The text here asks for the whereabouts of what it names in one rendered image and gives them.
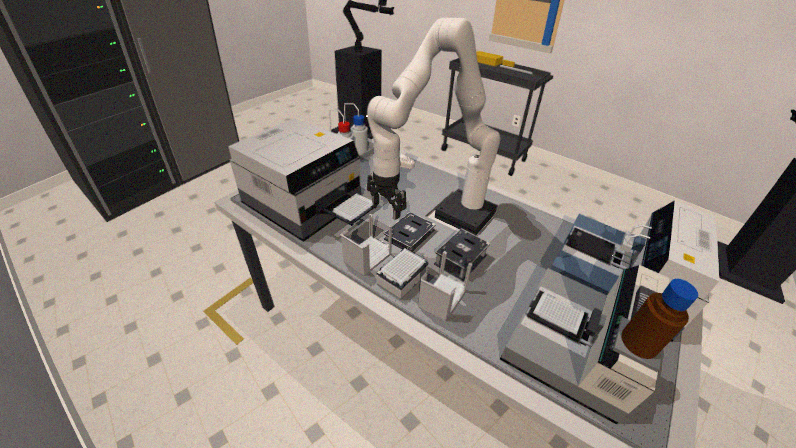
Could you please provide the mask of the beige benchtop lab instrument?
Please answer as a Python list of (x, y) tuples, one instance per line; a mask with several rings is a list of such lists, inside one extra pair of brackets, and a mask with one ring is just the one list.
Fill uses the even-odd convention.
[[(668, 284), (637, 265), (623, 269), (605, 295), (547, 268), (500, 360), (617, 424), (655, 392), (662, 354), (634, 355), (622, 331)], [(585, 311), (577, 335), (533, 313), (544, 292)]]

